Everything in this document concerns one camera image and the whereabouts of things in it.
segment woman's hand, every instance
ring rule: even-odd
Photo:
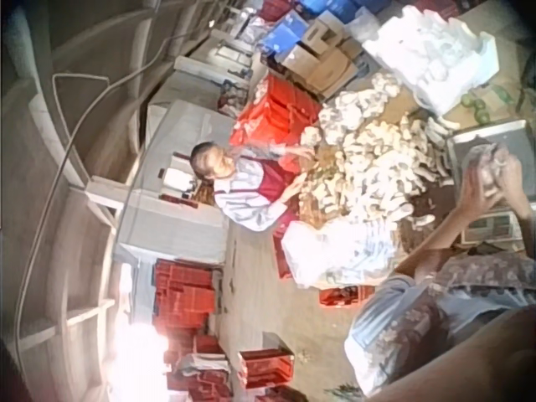
[[[477,164],[470,165],[463,174],[456,211],[471,223],[489,211],[501,198],[502,191],[490,197],[485,196],[481,171]]]
[[[296,176],[294,181],[283,191],[283,194],[279,197],[279,201],[286,203],[289,199],[299,194],[305,184],[305,179],[307,178],[307,172]]]
[[[514,155],[507,156],[506,165],[502,168],[501,176],[497,178],[497,185],[515,214],[523,214],[526,209],[531,211],[530,203],[523,191],[521,162]]]
[[[304,157],[305,159],[313,159],[315,156],[315,150],[310,147],[302,147],[301,145],[290,145],[285,147],[285,153],[296,155],[297,157]]]

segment white styrofoam box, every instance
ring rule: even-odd
[[[492,35],[476,36],[458,19],[447,22],[438,13],[421,13],[413,6],[402,13],[363,47],[413,91],[420,106],[442,116],[499,71]]]

